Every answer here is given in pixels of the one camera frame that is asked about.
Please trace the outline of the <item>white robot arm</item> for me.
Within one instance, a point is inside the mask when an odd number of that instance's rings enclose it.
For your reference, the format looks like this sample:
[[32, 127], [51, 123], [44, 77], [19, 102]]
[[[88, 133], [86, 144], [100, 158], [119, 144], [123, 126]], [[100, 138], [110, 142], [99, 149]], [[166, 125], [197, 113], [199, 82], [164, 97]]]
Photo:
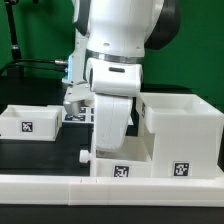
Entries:
[[94, 107], [93, 147], [123, 145], [146, 49], [170, 43], [180, 29], [179, 0], [72, 0], [75, 50], [68, 59], [66, 112]]

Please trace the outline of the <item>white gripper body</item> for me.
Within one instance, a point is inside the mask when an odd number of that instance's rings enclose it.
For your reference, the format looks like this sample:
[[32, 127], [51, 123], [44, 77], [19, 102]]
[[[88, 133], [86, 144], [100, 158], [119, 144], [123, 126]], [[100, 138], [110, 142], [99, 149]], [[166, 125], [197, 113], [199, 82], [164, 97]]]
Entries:
[[77, 116], [81, 101], [94, 106], [93, 147], [117, 152], [124, 142], [133, 98], [140, 93], [142, 66], [89, 58], [86, 79], [67, 88], [65, 110]]

